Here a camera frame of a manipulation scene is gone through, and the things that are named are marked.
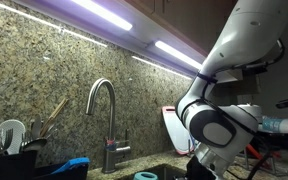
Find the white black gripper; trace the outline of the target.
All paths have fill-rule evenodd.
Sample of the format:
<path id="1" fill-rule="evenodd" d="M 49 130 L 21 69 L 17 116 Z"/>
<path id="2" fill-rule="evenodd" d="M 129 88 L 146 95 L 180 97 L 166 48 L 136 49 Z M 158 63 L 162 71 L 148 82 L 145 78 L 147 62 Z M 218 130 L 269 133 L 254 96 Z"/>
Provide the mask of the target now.
<path id="1" fill-rule="evenodd" d="M 187 180 L 215 180 L 216 177 L 204 167 L 196 156 L 193 156 L 186 165 Z"/>

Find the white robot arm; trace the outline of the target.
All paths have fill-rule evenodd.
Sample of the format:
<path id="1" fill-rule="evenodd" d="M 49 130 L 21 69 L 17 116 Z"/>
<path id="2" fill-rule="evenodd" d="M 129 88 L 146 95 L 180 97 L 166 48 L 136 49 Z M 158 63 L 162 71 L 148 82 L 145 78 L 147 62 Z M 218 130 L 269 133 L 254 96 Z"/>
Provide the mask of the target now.
<path id="1" fill-rule="evenodd" d="M 288 0 L 237 0 L 221 34 L 188 90 L 177 101 L 176 114 L 197 141 L 187 170 L 191 180 L 225 180 L 236 155 L 251 142 L 258 121 L 235 104 L 215 104 L 209 96 L 233 97 L 221 74 L 242 69 L 265 57 L 279 43 L 288 24 Z"/>

